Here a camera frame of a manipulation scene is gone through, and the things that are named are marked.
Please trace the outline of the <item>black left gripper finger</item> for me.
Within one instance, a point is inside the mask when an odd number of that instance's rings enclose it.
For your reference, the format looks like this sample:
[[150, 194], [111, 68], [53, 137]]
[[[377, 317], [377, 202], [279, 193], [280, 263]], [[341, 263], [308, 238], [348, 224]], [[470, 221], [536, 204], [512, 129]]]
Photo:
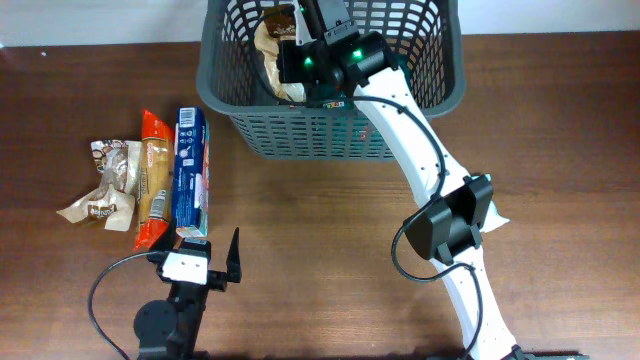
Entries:
[[239, 253], [239, 228], [234, 230], [226, 259], [226, 278], [228, 282], [240, 283], [242, 279], [242, 269]]
[[171, 250], [176, 242], [176, 220], [165, 221], [151, 218], [148, 221], [148, 249], [150, 251]]

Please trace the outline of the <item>blue tissue pack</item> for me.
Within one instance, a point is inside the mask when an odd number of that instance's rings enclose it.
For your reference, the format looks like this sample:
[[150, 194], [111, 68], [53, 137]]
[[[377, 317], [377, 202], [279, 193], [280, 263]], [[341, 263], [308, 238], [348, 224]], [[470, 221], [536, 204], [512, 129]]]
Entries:
[[182, 238], [208, 234], [210, 128], [198, 107], [178, 110], [174, 142], [172, 217]]

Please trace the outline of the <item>green Nescafe coffee bag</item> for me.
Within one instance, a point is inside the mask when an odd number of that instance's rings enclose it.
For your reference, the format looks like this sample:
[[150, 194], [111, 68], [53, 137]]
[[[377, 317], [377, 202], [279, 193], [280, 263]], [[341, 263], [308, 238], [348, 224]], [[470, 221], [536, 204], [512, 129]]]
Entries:
[[391, 99], [373, 95], [357, 95], [349, 98], [340, 86], [334, 86], [321, 74], [313, 74], [311, 80], [304, 84], [306, 98], [300, 106], [307, 108], [345, 108], [353, 109], [357, 102], [371, 101], [383, 106], [395, 106], [398, 112], [404, 112], [403, 106]]

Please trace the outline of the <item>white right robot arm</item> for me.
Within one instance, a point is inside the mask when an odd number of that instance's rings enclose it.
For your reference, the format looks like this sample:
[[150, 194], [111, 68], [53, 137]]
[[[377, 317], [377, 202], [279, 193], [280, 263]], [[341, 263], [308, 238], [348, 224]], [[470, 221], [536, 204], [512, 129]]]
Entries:
[[331, 84], [381, 134], [403, 171], [417, 211], [397, 230], [436, 272], [418, 276], [391, 255], [397, 271], [418, 283], [441, 280], [453, 304], [465, 359], [521, 359], [491, 289], [482, 236], [506, 224], [486, 175], [472, 175], [439, 140], [410, 93], [405, 74], [378, 32], [359, 31], [341, 1], [295, 1], [296, 38], [279, 50], [279, 78], [308, 87]]

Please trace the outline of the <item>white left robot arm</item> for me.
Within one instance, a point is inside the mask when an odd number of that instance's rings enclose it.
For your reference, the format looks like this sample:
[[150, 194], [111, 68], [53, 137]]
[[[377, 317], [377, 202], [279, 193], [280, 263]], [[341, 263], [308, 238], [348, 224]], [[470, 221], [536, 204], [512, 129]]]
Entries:
[[147, 260], [156, 266], [159, 279], [170, 285], [165, 299], [153, 300], [137, 312], [133, 329], [139, 341], [140, 359], [204, 360], [196, 342], [208, 295], [224, 292], [242, 279], [236, 229], [224, 271], [211, 270], [212, 246], [204, 238], [187, 237], [176, 242], [176, 226], [170, 225], [149, 249]]

